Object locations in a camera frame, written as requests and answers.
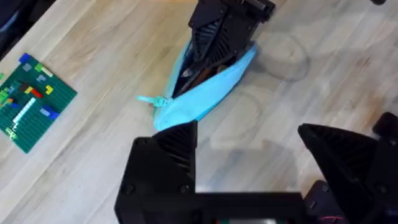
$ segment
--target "screw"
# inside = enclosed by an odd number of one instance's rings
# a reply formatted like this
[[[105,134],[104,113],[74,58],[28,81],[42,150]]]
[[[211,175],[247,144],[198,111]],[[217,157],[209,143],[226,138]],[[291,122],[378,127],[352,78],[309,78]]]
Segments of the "screw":
[[[396,146],[398,142],[396,140],[390,140],[390,145],[391,146]]]
[[[138,144],[138,145],[140,145],[140,144],[147,144],[147,141],[146,141],[145,139],[138,139],[138,140],[137,140],[137,144]]]
[[[380,194],[388,193],[388,189],[384,184],[376,184],[375,188],[376,188],[377,192],[379,192]]]
[[[130,195],[130,194],[132,194],[135,191],[136,191],[136,186],[134,186],[132,184],[123,186],[123,193],[125,195]]]
[[[180,192],[183,194],[186,194],[189,192],[189,186],[188,185],[183,185],[180,187]]]
[[[328,192],[328,191],[329,191],[329,188],[328,188],[328,186],[323,186],[323,187],[322,187],[322,190],[323,190],[324,192]]]

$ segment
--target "zipper tab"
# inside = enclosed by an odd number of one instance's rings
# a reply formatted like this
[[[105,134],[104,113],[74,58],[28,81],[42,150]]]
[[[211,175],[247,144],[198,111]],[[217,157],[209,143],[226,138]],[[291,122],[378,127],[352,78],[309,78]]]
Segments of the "zipper tab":
[[[137,100],[152,103],[155,107],[163,107],[173,102],[172,98],[164,98],[162,96],[148,97],[148,96],[137,96]]]

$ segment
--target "black plastic part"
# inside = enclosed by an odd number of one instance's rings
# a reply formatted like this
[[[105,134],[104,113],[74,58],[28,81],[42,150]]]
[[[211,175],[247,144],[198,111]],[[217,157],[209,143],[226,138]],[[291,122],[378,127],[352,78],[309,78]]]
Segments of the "black plastic part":
[[[398,142],[398,117],[386,112],[373,126],[373,132],[382,138]]]
[[[306,223],[300,193],[195,193],[195,160],[190,154],[196,146],[196,121],[137,138],[114,208],[119,223],[214,224],[230,218]]]
[[[159,146],[192,180],[195,180],[197,130],[198,122],[193,121],[172,127],[153,136]]]
[[[337,205],[329,185],[325,181],[316,181],[304,200],[307,214],[315,217],[316,222],[349,224],[340,207]],[[322,222],[323,217],[341,217],[343,219],[329,218]]]
[[[386,3],[386,0],[371,0],[373,4],[377,6],[381,6],[382,4]]]
[[[242,51],[274,10],[268,0],[199,1],[188,23],[199,69],[221,65]]]
[[[298,128],[350,223],[361,223],[374,198],[365,186],[377,141],[338,128],[303,124]]]

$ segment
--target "wooden table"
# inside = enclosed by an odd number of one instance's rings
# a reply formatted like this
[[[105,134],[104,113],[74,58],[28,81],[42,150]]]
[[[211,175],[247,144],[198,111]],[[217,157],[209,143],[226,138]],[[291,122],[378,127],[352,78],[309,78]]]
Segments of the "wooden table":
[[[398,1],[278,0],[239,86],[200,122],[199,191],[299,190],[322,175],[297,127],[369,134],[398,111]],[[78,96],[30,154],[0,135],[0,223],[116,223],[131,143],[155,133],[136,95],[162,93],[190,38],[193,1],[58,0],[0,63],[23,52]]]

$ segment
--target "blue pouch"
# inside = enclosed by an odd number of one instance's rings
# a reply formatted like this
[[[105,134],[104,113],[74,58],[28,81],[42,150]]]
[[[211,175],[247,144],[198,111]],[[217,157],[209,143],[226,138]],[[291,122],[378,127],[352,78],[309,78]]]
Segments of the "blue pouch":
[[[257,52],[256,46],[253,44],[232,66],[207,79],[195,88],[188,90],[186,93],[172,98],[189,45],[190,41],[178,56],[164,95],[155,98],[137,97],[138,100],[154,104],[154,124],[159,131],[178,124],[191,122],[194,119],[200,120],[206,116],[242,78],[244,71]]]

